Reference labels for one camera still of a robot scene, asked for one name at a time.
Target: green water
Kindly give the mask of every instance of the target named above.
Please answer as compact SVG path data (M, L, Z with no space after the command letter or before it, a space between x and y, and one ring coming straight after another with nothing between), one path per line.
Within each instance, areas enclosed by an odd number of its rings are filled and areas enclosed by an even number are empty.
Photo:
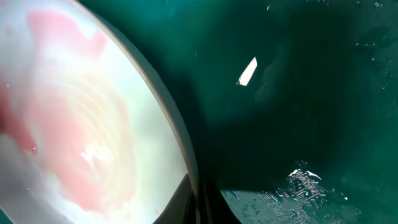
M398 2L81 2L158 71L220 189L272 191L303 160L346 223L398 222Z
M4 214L4 212L2 212L1 210L0 210L0 223L2 223L2 224L6 224L6 223L11 224L11 223L12 223L12 222L7 218L6 214Z

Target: water droplet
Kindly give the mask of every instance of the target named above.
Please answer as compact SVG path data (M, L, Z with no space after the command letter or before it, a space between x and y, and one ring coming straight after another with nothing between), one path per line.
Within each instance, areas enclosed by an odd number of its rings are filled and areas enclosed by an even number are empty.
M382 6L382 4L380 4L378 1L373 4L374 8L379 8L381 6Z
M317 177L318 179L322 180L318 175L316 175L316 174L314 174L314 173L312 173L312 172L310 172L310 171L307 171L307 173L308 173L310 176Z
M276 193L278 196L283 197L283 195L281 195L280 193L278 193L277 190L275 191L275 193Z
M289 177L296 174L299 170L295 169L291 174L289 174Z

